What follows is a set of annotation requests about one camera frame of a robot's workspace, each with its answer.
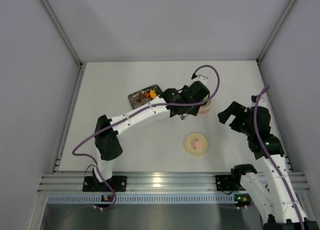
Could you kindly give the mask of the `cream lid pink knob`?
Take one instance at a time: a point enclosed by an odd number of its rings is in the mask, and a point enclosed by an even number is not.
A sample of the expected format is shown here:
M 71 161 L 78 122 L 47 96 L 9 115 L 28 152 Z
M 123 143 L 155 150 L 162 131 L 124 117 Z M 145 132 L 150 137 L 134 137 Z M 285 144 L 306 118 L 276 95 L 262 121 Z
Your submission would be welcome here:
M 189 155 L 200 157 L 207 152 L 209 144 L 202 134 L 192 133 L 185 138 L 183 146 Z

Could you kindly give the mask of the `right aluminium frame post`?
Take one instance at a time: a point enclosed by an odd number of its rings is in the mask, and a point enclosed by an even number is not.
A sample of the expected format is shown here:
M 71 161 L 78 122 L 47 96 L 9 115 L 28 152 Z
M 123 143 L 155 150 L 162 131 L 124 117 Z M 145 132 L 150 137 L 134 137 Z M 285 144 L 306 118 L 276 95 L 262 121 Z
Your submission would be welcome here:
M 258 66 L 260 66 L 261 62 L 265 58 L 266 54 L 268 53 L 270 47 L 272 46 L 274 40 L 276 39 L 277 35 L 281 31 L 282 27 L 284 26 L 286 20 L 288 19 L 289 15 L 291 14 L 297 2 L 298 0 L 288 0 L 288 2 L 285 4 L 283 11 L 278 17 L 275 26 L 272 28 L 271 33 L 269 34 L 266 42 L 263 45 L 261 52 L 259 53 L 256 59 Z

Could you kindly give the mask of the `left aluminium frame post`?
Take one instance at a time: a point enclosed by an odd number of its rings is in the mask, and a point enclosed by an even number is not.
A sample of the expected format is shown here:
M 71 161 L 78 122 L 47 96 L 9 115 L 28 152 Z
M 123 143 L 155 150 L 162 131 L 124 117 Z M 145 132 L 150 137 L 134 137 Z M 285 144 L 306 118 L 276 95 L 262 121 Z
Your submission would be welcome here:
M 66 48 L 68 49 L 69 53 L 71 54 L 73 60 L 77 64 L 79 68 L 83 66 L 82 61 L 80 60 L 79 56 L 77 55 L 71 41 L 69 40 L 65 30 L 63 29 L 62 24 L 60 23 L 58 17 L 56 16 L 49 0 L 38 0 L 41 6 L 43 7 L 44 11 L 46 12 L 48 18 L 52 22 L 53 26 L 55 27 L 57 33 L 61 37 L 62 41 L 64 42 Z

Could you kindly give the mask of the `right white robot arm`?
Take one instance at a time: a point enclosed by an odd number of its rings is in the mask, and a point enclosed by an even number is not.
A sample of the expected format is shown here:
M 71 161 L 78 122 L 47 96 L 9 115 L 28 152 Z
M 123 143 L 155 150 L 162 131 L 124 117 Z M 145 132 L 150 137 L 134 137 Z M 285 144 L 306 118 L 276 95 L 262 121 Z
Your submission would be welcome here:
M 251 164 L 231 169 L 233 185 L 249 194 L 260 213 L 263 229 L 319 229 L 318 223 L 308 218 L 294 193 L 282 145 L 271 134 L 271 115 L 265 102 L 261 100 L 257 107 L 245 107 L 233 101 L 217 116 L 222 124 L 234 116 L 231 129 L 247 136 L 248 147 L 266 178 L 263 184 Z

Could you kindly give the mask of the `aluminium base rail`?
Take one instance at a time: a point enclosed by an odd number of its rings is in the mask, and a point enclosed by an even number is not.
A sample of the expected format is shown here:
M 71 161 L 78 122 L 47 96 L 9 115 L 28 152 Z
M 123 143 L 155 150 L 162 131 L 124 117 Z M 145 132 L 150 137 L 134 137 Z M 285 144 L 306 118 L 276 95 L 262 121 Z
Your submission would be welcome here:
M 113 176 L 126 176 L 129 193 L 214 193 L 220 181 L 209 172 L 115 172 Z M 55 172 L 40 179 L 38 193 L 82 192 L 84 177 L 91 173 Z

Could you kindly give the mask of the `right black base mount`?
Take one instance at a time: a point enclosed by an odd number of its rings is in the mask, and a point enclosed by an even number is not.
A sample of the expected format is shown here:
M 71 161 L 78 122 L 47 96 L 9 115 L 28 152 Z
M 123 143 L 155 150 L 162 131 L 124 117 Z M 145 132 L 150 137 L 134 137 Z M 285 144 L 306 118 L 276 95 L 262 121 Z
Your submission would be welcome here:
M 232 175 L 216 175 L 216 188 L 218 191 L 236 191 L 240 189 L 238 179 Z

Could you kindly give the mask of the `black floral square plate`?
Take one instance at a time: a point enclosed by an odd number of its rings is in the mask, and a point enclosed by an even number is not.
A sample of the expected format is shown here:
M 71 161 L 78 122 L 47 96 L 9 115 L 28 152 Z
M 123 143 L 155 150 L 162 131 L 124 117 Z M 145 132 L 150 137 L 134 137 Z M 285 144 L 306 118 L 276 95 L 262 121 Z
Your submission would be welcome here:
M 143 88 L 128 95 L 128 100 L 131 108 L 134 110 L 140 106 L 143 106 L 153 100 L 156 96 L 162 94 L 162 90 L 159 85 L 154 84 L 149 87 Z

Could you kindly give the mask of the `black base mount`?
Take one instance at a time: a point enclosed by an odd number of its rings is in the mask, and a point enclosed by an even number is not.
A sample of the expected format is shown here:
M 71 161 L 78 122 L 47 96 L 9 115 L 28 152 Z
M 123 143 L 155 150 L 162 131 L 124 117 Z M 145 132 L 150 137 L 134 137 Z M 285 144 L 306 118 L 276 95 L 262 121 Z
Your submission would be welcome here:
M 216 188 L 218 191 L 236 191 L 240 189 L 238 179 L 232 175 L 216 175 Z
M 107 180 L 109 186 L 114 192 L 126 192 L 127 177 L 126 176 L 113 176 Z M 104 183 L 99 182 L 94 176 L 86 176 L 84 178 L 83 192 L 111 192 L 110 188 Z

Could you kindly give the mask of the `cream pink round bowl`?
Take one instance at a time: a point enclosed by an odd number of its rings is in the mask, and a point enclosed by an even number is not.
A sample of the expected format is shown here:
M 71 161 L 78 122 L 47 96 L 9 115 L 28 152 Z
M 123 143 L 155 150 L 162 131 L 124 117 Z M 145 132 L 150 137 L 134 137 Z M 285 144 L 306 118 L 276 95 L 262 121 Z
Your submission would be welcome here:
M 199 114 L 206 114 L 212 108 L 212 101 L 207 101 L 204 105 L 199 108 Z

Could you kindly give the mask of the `aluminium frame post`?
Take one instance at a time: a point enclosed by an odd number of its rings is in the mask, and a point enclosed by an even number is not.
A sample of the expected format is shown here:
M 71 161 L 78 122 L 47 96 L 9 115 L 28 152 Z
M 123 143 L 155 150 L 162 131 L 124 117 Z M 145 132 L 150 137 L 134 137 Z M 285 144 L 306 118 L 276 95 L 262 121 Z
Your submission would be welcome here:
M 285 4 L 283 11 L 278 17 L 275 26 L 272 28 L 271 33 L 269 34 L 266 42 L 263 45 L 261 52 L 259 53 L 256 59 L 258 66 L 260 66 L 261 62 L 265 58 L 266 54 L 268 53 L 270 47 L 272 46 L 274 40 L 276 39 L 277 35 L 281 31 L 282 27 L 284 26 L 286 20 L 288 19 L 289 15 L 291 14 L 297 2 L 298 0 L 288 0 L 288 2 Z
M 71 54 L 73 60 L 77 64 L 79 68 L 83 66 L 82 61 L 80 60 L 79 56 L 77 55 L 71 41 L 69 40 L 65 30 L 63 29 L 62 24 L 60 23 L 58 17 L 56 16 L 49 0 L 38 0 L 41 6 L 43 7 L 44 11 L 46 12 L 48 18 L 52 22 L 53 26 L 55 27 L 57 33 L 61 37 L 62 41 L 64 42 L 66 48 L 68 49 L 69 53 Z

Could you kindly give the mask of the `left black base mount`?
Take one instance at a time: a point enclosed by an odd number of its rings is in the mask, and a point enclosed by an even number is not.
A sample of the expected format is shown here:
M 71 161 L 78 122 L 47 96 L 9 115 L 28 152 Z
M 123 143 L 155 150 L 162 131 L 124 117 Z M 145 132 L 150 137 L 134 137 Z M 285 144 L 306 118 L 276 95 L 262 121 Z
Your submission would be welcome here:
M 107 180 L 109 186 L 114 192 L 126 192 L 127 177 L 126 176 L 113 176 Z M 84 178 L 83 192 L 111 192 L 110 188 L 104 183 L 99 182 L 94 176 L 86 176 Z

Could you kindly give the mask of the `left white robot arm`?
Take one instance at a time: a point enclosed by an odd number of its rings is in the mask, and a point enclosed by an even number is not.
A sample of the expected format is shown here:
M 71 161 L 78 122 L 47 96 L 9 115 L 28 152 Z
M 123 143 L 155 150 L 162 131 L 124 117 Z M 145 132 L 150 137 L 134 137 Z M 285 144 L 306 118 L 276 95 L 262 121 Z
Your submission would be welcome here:
M 150 102 L 117 117 L 107 118 L 100 116 L 97 120 L 95 132 L 108 126 L 110 129 L 96 135 L 94 143 L 97 154 L 97 167 L 94 176 L 96 181 L 102 183 L 109 180 L 113 174 L 113 161 L 123 153 L 121 140 L 131 135 L 135 130 L 153 124 L 159 120 L 180 116 L 184 120 L 188 115 L 197 116 L 200 105 L 190 106 L 191 103 L 203 102 L 210 95 L 207 88 L 208 80 L 199 76 L 192 80 L 192 83 L 183 86 L 179 91 L 175 88 L 168 88 Z M 167 106 L 164 103 L 175 103 L 174 106 Z M 177 104 L 188 104 L 188 106 L 177 106 Z

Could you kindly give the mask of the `orange fish-shaped food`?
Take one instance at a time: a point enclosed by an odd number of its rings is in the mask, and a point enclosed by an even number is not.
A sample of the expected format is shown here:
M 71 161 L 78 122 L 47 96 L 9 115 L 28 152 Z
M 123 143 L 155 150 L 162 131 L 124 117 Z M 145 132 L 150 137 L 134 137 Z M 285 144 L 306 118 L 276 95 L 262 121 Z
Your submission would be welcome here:
M 156 93 L 156 91 L 155 91 L 155 90 L 150 90 L 150 92 L 149 92 L 149 96 L 150 96 L 150 98 L 151 98 L 151 99 L 156 98 L 156 97 L 157 97 L 157 93 Z

